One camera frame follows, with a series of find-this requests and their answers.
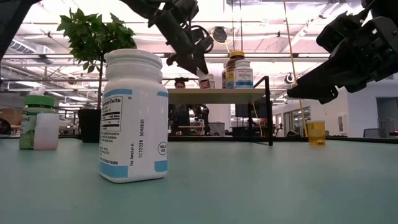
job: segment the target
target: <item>supplement facts label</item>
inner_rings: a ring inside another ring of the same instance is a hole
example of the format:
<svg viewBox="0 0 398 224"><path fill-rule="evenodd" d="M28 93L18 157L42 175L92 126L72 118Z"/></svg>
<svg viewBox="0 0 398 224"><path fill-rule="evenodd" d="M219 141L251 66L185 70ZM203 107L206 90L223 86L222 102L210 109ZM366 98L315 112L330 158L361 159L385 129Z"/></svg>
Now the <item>supplement facts label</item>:
<svg viewBox="0 0 398 224"><path fill-rule="evenodd" d="M122 119L123 97L116 96L105 99L102 104L101 130L120 131Z"/></svg>

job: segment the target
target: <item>yellow cup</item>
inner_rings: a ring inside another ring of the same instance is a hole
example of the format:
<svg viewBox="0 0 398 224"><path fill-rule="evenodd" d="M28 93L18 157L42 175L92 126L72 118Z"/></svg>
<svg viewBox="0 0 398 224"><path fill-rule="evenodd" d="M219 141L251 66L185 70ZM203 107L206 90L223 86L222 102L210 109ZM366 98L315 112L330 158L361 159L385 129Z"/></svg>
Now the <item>yellow cup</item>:
<svg viewBox="0 0 398 224"><path fill-rule="evenodd" d="M324 146L326 143L325 122L307 121L308 141L311 146Z"/></svg>

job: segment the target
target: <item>person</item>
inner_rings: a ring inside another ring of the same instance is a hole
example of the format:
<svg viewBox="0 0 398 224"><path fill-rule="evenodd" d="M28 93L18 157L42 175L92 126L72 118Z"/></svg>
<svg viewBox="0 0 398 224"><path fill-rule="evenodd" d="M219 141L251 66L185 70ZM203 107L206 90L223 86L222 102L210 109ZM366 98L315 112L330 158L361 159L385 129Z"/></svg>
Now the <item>person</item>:
<svg viewBox="0 0 398 224"><path fill-rule="evenodd" d="M176 89L184 89L185 82L176 81L174 87ZM192 109L192 105L169 105L169 120L172 123L172 135L180 131L182 135L190 135L189 128L180 128L180 126L191 126L189 109Z"/></svg>

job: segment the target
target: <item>white bottle cap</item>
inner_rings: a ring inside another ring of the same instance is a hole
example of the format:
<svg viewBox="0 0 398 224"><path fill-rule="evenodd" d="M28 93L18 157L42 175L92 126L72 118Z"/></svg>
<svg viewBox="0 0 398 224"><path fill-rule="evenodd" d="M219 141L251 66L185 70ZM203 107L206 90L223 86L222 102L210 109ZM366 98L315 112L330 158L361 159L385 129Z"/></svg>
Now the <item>white bottle cap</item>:
<svg viewBox="0 0 398 224"><path fill-rule="evenodd" d="M236 61L236 67L250 67L250 61L241 59Z"/></svg>
<svg viewBox="0 0 398 224"><path fill-rule="evenodd" d="M58 114L40 113L36 118L36 126L59 126L59 122Z"/></svg>

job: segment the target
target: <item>ceiling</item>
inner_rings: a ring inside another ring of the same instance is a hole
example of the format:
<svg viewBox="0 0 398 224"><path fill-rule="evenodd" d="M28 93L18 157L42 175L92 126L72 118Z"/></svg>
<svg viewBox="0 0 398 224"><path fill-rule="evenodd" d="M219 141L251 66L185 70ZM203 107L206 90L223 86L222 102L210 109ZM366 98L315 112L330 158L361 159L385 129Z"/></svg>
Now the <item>ceiling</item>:
<svg viewBox="0 0 398 224"><path fill-rule="evenodd" d="M200 25L210 33L215 26L223 26L228 34L227 44L216 43L211 53L226 55L228 51L234 49L243 49L246 53L257 54L290 53L282 1L244 0L241 7L237 2L234 1L232 6L231 0L198 0L200 12L194 18L192 25ZM132 12L128 6L118 0L43 0L31 7L14 39L33 49L38 45L44 45L55 54L68 54L70 51L68 39L63 37L62 32L57 32L57 26L60 23L59 15L68 15L70 8L72 11L80 8L85 14L102 14L104 22L110 22L109 13L113 13L125 21L126 26L136 33L134 39L138 49L153 53L173 52L171 47L165 45L165 39L155 26L148 28L144 18ZM306 0L300 2L287 0L292 51L304 54L326 53L316 44L316 36L338 14L345 11L356 13L361 9L360 0ZM18 52L10 49L8 53L17 54ZM73 59L70 58L54 60L50 65L21 58L5 58L3 62L7 63L6 65L38 73L41 76L50 73L50 78L98 78L98 73L86 74L82 67L75 65ZM315 68L320 62L322 60L300 60L295 63L295 71L297 74L304 74ZM220 60L209 60L208 63L210 72L215 76L220 76L222 71ZM284 77L293 70L289 60L282 59L257 59L252 62L251 66L254 69L255 81L264 75L270 76L271 88L285 87ZM195 78L194 75L175 65L168 67L165 64L162 71L164 78ZM97 83L92 82L78 83L77 85L80 88L98 86ZM196 88L197 84L195 81L190 81L187 86ZM173 88L173 82L169 82L167 87Z"/></svg>

